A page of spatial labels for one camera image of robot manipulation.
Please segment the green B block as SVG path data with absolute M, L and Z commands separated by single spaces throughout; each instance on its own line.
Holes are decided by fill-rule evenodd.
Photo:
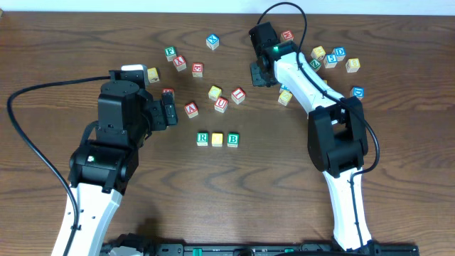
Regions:
M 237 148 L 239 145 L 240 135 L 236 133 L 229 133 L 227 135 L 227 146 Z

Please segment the green R block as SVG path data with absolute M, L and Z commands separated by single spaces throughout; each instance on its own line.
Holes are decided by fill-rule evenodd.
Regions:
M 196 137 L 196 144 L 198 146 L 207 146 L 209 143 L 209 133 L 198 132 Z

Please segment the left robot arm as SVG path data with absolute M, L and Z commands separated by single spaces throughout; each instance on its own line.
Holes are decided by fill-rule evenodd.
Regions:
M 177 124 L 172 92 L 154 100 L 144 85 L 106 82 L 98 120 L 86 126 L 70 157 L 71 196 L 53 255 L 98 255 L 109 224 L 139 165 L 139 149 L 154 131 Z

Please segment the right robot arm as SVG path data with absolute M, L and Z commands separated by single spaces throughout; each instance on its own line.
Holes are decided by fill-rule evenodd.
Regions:
M 250 32 L 257 62 L 255 86 L 285 85 L 308 115 L 310 159 L 328 184 L 334 217 L 333 238 L 344 251 L 356 251 L 372 240 L 361 190 L 364 157 L 368 152 L 363 106 L 331 89 L 306 62 L 293 41 L 281 42 L 271 23 Z

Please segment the yellow O block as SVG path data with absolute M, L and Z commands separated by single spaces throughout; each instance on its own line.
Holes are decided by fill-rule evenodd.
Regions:
M 223 133 L 212 133 L 211 144 L 214 147 L 221 147 L 223 145 Z

